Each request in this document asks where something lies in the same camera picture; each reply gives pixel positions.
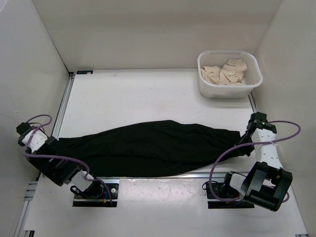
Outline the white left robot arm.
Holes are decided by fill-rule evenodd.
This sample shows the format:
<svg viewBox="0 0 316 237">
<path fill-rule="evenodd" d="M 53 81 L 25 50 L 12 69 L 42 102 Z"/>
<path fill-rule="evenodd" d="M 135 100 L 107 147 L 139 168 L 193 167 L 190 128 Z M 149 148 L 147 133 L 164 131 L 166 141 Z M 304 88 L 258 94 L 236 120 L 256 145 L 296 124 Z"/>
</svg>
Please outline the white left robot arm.
<svg viewBox="0 0 316 237">
<path fill-rule="evenodd" d="M 16 127 L 18 144 L 25 148 L 27 161 L 58 186 L 70 185 L 70 191 L 81 198 L 101 198 L 105 185 L 89 173 L 87 165 L 73 155 L 60 141 L 48 137 L 29 122 Z"/>
</svg>

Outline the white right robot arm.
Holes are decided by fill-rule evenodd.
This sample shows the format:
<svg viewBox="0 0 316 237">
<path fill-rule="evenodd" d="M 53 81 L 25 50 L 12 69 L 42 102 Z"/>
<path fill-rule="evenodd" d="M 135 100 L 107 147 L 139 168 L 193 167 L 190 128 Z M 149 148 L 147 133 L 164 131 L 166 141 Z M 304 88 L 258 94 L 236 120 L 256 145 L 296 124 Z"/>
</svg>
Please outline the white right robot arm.
<svg viewBox="0 0 316 237">
<path fill-rule="evenodd" d="M 276 126 L 267 121 L 266 114 L 256 112 L 250 116 L 246 132 L 237 143 L 250 145 L 237 151 L 246 156 L 254 151 L 256 162 L 246 176 L 233 171 L 226 174 L 222 184 L 225 196 L 232 198 L 239 193 L 241 200 L 253 205 L 270 211 L 280 208 L 293 177 L 278 158 L 276 134 Z"/>
</svg>

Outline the black trousers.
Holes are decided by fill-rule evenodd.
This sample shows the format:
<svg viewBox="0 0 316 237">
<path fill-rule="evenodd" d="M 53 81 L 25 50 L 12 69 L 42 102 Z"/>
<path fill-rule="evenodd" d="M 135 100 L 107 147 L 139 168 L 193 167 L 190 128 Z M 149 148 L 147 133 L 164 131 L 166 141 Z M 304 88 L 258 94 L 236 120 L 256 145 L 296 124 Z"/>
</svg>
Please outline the black trousers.
<svg viewBox="0 0 316 237">
<path fill-rule="evenodd" d="M 97 177 L 152 178 L 211 165 L 240 138 L 239 131 L 164 120 L 59 141 Z"/>
</svg>

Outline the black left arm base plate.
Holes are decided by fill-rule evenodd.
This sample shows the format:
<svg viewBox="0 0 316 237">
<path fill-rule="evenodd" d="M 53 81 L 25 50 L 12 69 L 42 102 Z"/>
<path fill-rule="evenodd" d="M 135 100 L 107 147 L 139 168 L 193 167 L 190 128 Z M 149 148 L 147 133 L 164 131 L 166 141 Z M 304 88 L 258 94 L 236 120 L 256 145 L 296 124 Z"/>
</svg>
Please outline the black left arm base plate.
<svg viewBox="0 0 316 237">
<path fill-rule="evenodd" d="M 104 180 L 108 190 L 103 183 L 97 181 L 87 191 L 80 191 L 72 185 L 70 191 L 74 194 L 74 207 L 117 207 L 119 195 L 119 179 Z"/>
</svg>

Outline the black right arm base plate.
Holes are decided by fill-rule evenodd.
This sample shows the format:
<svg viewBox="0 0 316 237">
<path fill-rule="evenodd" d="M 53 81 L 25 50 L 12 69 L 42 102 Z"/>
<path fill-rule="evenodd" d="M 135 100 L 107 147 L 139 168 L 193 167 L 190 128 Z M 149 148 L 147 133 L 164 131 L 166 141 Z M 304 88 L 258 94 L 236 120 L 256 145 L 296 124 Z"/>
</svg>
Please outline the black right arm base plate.
<svg viewBox="0 0 316 237">
<path fill-rule="evenodd" d="M 220 198 L 236 198 L 239 197 L 239 193 L 233 189 L 227 189 L 224 183 L 220 183 L 217 181 L 212 181 L 212 188 L 214 193 Z M 241 200 L 235 201 L 220 201 L 216 199 L 210 191 L 209 182 L 205 182 L 202 185 L 202 189 L 206 191 L 207 194 L 207 204 L 208 209 L 249 209 L 254 208 L 254 205 L 248 202 L 244 202 Z"/>
</svg>

